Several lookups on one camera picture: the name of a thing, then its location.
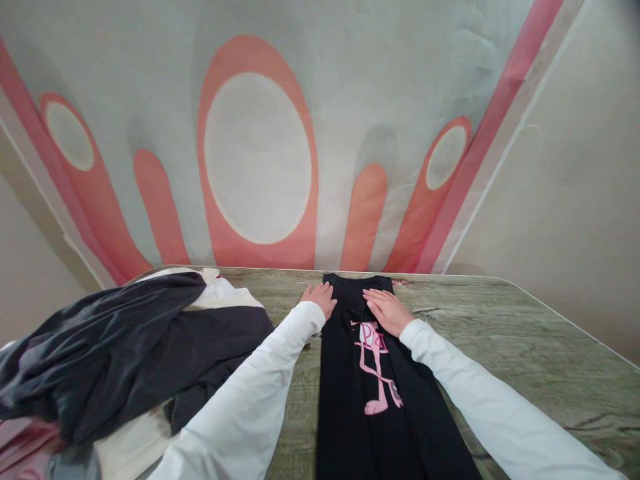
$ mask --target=wooden table surface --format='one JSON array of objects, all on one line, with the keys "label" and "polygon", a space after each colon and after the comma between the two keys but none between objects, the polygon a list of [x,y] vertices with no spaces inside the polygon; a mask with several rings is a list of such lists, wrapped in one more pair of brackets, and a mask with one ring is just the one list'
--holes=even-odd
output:
[{"label": "wooden table surface", "polygon": [[[324,272],[219,268],[246,287],[274,325]],[[338,273],[366,278],[374,273]],[[640,370],[520,288],[492,277],[390,275],[416,318],[512,386],[608,465],[640,479]],[[298,360],[280,440],[267,478],[312,479],[318,422],[320,342]],[[507,476],[445,394],[483,476]]]}]

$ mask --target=person's right hand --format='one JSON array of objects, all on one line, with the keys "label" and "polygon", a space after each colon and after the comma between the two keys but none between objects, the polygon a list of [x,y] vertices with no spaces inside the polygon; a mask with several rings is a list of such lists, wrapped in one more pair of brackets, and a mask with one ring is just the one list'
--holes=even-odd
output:
[{"label": "person's right hand", "polygon": [[382,328],[394,337],[399,337],[402,330],[413,321],[407,308],[390,292],[362,290],[362,296]]},{"label": "person's right hand", "polygon": [[308,286],[305,292],[302,294],[302,297],[300,297],[299,302],[314,302],[316,305],[322,308],[322,312],[325,314],[325,320],[329,320],[335,304],[338,303],[338,300],[331,300],[332,295],[333,286],[329,284],[329,282],[321,283],[313,290],[311,289],[311,286]]}]

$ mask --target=white garment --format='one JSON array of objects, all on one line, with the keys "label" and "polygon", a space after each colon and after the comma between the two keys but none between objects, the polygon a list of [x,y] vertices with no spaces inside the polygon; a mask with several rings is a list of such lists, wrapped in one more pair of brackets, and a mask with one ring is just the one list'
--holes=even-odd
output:
[{"label": "white garment", "polygon": [[[138,281],[193,271],[186,267],[172,267]],[[205,268],[198,273],[207,286],[188,308],[212,309],[243,305],[264,308],[246,288],[236,289],[224,278],[217,278],[217,269]],[[162,457],[178,436],[171,436],[171,424],[161,406],[127,422],[110,436],[93,444],[102,480],[136,479]]]},{"label": "white garment", "polygon": [[414,320],[400,335],[428,366],[482,446],[512,479],[620,480],[560,425],[438,335]]},{"label": "white garment", "polygon": [[[322,310],[302,302],[182,430],[152,480],[264,478],[278,441],[293,367]],[[415,320],[400,340],[460,408],[512,479],[624,479],[516,391]]]},{"label": "white garment", "polygon": [[262,479],[285,418],[293,367],[325,324],[299,303],[182,429],[149,480]]}]

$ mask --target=black t-shirt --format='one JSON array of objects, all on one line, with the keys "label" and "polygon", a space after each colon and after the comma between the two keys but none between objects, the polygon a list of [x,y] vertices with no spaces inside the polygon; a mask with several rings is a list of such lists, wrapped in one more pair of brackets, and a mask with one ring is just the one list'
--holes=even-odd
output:
[{"label": "black t-shirt", "polygon": [[479,479],[431,370],[362,297],[393,292],[391,279],[324,280],[338,303],[322,336],[318,480]]}]

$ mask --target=painted wall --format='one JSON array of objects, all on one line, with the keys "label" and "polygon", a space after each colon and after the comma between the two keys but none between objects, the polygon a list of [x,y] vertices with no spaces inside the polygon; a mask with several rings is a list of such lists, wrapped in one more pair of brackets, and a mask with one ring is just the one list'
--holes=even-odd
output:
[{"label": "painted wall", "polygon": [[[15,152],[0,129],[0,161]],[[88,291],[42,236],[0,176],[0,345],[28,335],[54,311]]]},{"label": "painted wall", "polygon": [[640,365],[640,5],[582,16],[447,273],[508,279]]},{"label": "painted wall", "polygon": [[2,2],[0,85],[107,280],[414,271],[562,8]]}]

